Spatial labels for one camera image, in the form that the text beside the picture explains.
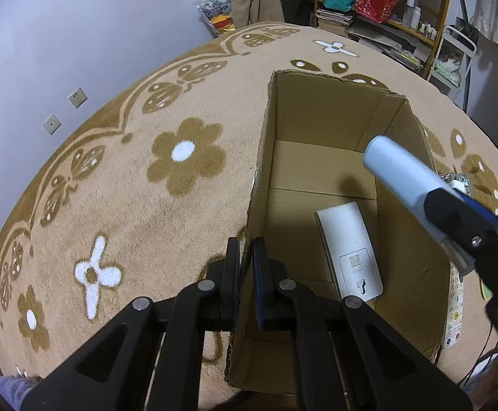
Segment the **light blue cylindrical power bank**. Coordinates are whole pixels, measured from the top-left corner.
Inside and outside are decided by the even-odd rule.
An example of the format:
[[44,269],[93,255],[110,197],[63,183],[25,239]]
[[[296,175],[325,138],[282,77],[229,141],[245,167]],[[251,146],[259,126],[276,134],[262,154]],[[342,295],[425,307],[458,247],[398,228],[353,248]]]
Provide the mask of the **light blue cylindrical power bank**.
[[422,161],[387,136],[376,136],[367,145],[363,165],[417,219],[433,240],[445,251],[460,276],[475,269],[475,259],[455,244],[425,215],[425,198],[443,189],[449,198],[462,200],[463,193],[450,187]]

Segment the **white rectangular device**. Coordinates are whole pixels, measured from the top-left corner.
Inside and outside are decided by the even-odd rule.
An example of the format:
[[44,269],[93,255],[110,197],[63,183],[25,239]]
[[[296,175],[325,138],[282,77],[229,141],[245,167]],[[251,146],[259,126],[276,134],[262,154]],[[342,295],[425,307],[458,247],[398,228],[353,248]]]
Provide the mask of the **white rectangular device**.
[[373,245],[357,203],[322,209],[315,216],[340,296],[371,301],[382,295]]

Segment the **cardboard box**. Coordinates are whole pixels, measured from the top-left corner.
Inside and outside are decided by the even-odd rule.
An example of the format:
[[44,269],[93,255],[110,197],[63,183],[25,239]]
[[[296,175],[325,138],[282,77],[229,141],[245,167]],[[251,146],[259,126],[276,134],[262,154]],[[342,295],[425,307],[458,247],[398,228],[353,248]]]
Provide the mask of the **cardboard box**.
[[417,219],[365,169],[387,136],[425,164],[425,129],[407,98],[366,75],[276,72],[270,82],[250,238],[290,279],[355,295],[429,360],[442,344],[450,265]]

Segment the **white TV remote control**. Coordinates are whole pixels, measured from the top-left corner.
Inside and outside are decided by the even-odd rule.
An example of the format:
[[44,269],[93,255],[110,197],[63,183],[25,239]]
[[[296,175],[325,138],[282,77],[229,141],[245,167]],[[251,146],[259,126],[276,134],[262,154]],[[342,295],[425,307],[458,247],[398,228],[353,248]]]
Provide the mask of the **white TV remote control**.
[[460,339],[463,327],[463,279],[458,269],[450,265],[450,284],[447,317],[442,348],[454,346]]

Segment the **brown floral carpet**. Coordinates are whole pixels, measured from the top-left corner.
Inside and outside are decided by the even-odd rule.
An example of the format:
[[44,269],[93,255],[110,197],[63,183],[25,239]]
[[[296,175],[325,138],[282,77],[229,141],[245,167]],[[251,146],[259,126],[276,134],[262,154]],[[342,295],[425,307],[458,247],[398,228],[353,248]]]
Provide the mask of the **brown floral carpet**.
[[442,349],[450,265],[363,167],[379,135],[466,175],[498,214],[498,149],[433,85],[310,27],[259,23],[151,72],[41,168],[0,233],[0,368],[46,376],[137,296],[176,295],[229,238],[266,241],[287,275],[336,298],[315,213],[355,202],[384,283],[373,300],[452,378],[488,332],[476,279]]

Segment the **white metal trolley cart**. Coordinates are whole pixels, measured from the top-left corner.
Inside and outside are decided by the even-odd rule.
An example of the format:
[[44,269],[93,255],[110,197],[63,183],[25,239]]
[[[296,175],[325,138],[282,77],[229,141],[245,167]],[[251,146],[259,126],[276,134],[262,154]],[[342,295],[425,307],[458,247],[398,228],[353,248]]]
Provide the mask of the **white metal trolley cart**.
[[476,42],[468,35],[452,25],[446,26],[433,57],[427,81],[454,101],[464,88],[476,50]]

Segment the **wooden bookshelf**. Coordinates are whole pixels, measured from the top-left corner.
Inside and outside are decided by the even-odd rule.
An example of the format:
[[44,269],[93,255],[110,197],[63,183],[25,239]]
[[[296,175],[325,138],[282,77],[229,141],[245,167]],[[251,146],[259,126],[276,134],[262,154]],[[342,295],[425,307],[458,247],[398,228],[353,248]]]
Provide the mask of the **wooden bookshelf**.
[[[389,19],[382,23],[357,15],[354,5],[350,11],[342,12],[354,16],[347,38],[361,40],[427,79],[446,26],[450,0],[399,0]],[[312,23],[316,27],[317,9],[326,9],[323,0],[314,0]]]

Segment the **stack of books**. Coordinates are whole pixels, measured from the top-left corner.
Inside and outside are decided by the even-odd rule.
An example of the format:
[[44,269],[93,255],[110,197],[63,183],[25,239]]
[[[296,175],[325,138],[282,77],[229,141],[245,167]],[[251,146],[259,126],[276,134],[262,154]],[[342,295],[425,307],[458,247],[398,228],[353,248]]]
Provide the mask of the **stack of books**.
[[315,17],[319,29],[344,37],[347,37],[348,28],[354,20],[354,16],[351,14],[328,9],[317,9]]

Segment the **plastic bag of toys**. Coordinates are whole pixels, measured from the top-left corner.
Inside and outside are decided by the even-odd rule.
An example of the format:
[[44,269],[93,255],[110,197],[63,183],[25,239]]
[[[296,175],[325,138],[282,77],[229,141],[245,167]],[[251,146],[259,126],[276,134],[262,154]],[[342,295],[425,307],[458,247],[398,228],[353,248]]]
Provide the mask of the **plastic bag of toys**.
[[195,6],[214,37],[236,31],[231,0],[199,0]]

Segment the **wall socket plate lower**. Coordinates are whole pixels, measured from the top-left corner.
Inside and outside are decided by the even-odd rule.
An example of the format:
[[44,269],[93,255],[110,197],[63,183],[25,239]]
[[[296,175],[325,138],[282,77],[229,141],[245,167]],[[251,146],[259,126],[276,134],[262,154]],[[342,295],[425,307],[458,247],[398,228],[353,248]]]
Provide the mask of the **wall socket plate lower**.
[[49,116],[44,123],[42,124],[45,131],[48,132],[49,135],[53,135],[57,129],[61,126],[60,120],[55,115]]

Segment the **wall socket plate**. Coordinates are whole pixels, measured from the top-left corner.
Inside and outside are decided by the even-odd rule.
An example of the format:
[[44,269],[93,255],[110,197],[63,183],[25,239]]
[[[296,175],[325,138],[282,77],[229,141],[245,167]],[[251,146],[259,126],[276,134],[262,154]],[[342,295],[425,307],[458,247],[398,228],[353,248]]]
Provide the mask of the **wall socket plate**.
[[42,124],[45,131],[48,132],[49,135],[53,135],[57,129],[61,126],[60,120],[55,115],[49,116],[44,123]]
[[69,95],[69,101],[71,103],[71,105],[77,109],[79,108],[81,105],[83,105],[83,103],[87,100],[87,96],[86,94],[84,93],[83,89],[78,87],[75,91],[73,91],[70,95]]

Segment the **wall socket plate upper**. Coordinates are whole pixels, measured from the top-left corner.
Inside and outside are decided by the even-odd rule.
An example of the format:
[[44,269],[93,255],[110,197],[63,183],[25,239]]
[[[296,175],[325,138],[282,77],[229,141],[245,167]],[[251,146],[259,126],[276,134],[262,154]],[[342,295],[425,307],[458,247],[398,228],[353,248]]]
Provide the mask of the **wall socket plate upper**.
[[83,89],[78,87],[75,91],[73,91],[70,95],[69,95],[69,101],[71,103],[71,105],[77,109],[79,108],[81,105],[83,105],[83,103],[87,100],[87,96],[86,94],[84,93]]

